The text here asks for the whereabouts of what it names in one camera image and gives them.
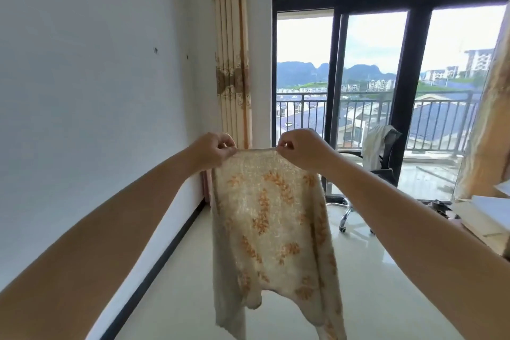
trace hill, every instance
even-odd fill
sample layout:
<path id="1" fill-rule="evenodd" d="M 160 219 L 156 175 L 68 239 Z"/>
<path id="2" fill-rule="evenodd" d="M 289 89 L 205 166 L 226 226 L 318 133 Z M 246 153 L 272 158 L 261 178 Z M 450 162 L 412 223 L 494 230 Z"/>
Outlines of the hill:
<path id="1" fill-rule="evenodd" d="M 277 87 L 289 87 L 305 85 L 308 83 L 327 82 L 329 64 L 323 63 L 315 68 L 313 63 L 308 62 L 278 62 L 277 64 Z M 376 65 L 354 65 L 344 68 L 342 82 L 362 82 L 372 79 L 395 79 L 393 73 L 382 73 Z"/>

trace beige curtain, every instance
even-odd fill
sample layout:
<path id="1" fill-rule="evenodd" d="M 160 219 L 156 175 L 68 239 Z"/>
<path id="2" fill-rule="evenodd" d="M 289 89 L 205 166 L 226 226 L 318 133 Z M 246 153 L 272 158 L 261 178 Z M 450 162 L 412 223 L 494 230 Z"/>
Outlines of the beige curtain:
<path id="1" fill-rule="evenodd" d="M 455 199 L 473 195 L 505 197 L 494 185 L 506 180 L 510 159 L 510 8 L 507 6 L 494 59 L 454 191 Z"/>
<path id="2" fill-rule="evenodd" d="M 216 83 L 224 132 L 239 148 L 252 147 L 246 0 L 214 0 Z"/>

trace forearm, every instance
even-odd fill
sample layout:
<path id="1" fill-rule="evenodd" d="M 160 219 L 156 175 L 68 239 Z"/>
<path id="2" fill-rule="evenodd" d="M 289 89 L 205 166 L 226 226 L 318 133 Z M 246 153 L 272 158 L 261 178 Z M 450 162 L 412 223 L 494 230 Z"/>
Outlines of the forearm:
<path id="1" fill-rule="evenodd" d="M 0 293 L 0 338 L 85 338 L 194 172 L 186 153 L 96 208 L 8 285 Z"/>
<path id="2" fill-rule="evenodd" d="M 420 202 L 332 154 L 341 189 L 411 281 L 468 339 L 507 338 L 510 265 Z"/>

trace black window frame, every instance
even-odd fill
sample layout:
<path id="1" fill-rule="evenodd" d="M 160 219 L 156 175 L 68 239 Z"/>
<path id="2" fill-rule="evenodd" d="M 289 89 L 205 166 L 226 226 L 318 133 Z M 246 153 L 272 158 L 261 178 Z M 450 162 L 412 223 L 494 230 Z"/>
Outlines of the black window frame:
<path id="1" fill-rule="evenodd" d="M 282 12 L 332 9 L 333 28 L 329 58 L 328 98 L 324 124 L 324 139 L 331 146 L 337 143 L 336 127 L 342 82 L 342 67 L 345 57 L 347 24 L 349 15 L 376 12 L 407 11 L 405 33 L 395 81 L 393 104 L 389 124 L 405 137 L 400 137 L 393 147 L 390 167 L 398 182 L 405 152 L 406 137 L 411 125 L 414 99 L 425 51 L 428 27 L 432 11 L 437 8 L 476 7 L 506 4 L 509 0 L 272 0 L 272 75 L 271 75 L 271 143 L 277 143 L 276 100 L 277 100 L 277 19 Z M 393 110 L 398 108 L 398 115 Z M 327 196 L 337 200 L 339 196 Z"/>

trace baseboard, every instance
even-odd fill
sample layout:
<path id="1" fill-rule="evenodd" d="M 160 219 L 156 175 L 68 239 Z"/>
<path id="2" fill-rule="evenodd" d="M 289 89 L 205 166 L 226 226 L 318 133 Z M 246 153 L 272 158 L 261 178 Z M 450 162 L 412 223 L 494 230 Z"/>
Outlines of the baseboard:
<path id="1" fill-rule="evenodd" d="M 184 223 L 184 226 L 179 230 L 175 238 L 163 252 L 161 257 L 159 257 L 156 264 L 152 267 L 152 269 L 150 269 L 149 273 L 145 276 L 140 286 L 138 286 L 137 290 L 133 293 L 131 298 L 121 309 L 121 311 L 119 312 L 117 317 L 113 320 L 113 322 L 110 324 L 110 326 L 105 331 L 103 336 L 101 336 L 101 340 L 113 340 L 118 335 L 118 333 L 128 320 L 129 316 L 131 316 L 131 313 L 133 313 L 138 303 L 142 300 L 142 297 L 144 296 L 145 292 L 147 292 L 152 282 L 156 279 L 159 272 L 161 272 L 161 269 L 166 264 L 166 261 L 168 261 L 170 255 L 172 255 L 175 248 L 181 242 L 184 235 L 188 232 L 189 228 L 191 227 L 195 219 L 198 217 L 200 212 L 203 210 L 205 205 L 206 201 L 202 199 L 198 207 L 195 208 L 193 214 L 191 214 L 186 223 Z"/>

